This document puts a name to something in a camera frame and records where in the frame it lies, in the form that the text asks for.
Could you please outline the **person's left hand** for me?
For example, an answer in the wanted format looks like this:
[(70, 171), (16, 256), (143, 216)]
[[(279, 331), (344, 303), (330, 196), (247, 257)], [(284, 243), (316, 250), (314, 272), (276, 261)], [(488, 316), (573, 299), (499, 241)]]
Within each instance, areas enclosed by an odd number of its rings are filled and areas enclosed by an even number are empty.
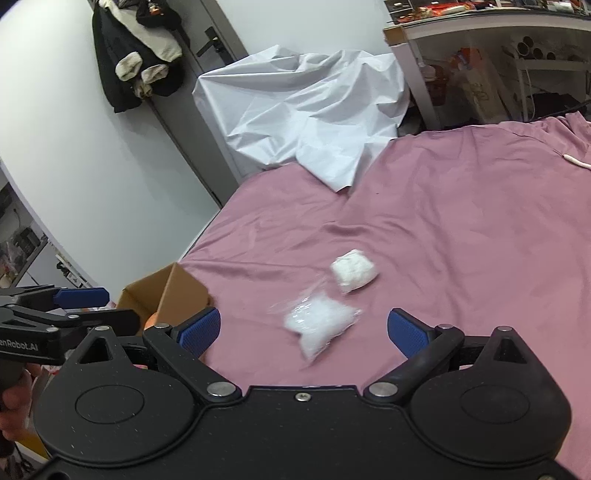
[(32, 384), (39, 372), (39, 365), (27, 364), (18, 382), (2, 393), (1, 431), (9, 441), (18, 441), (26, 429), (32, 403)]

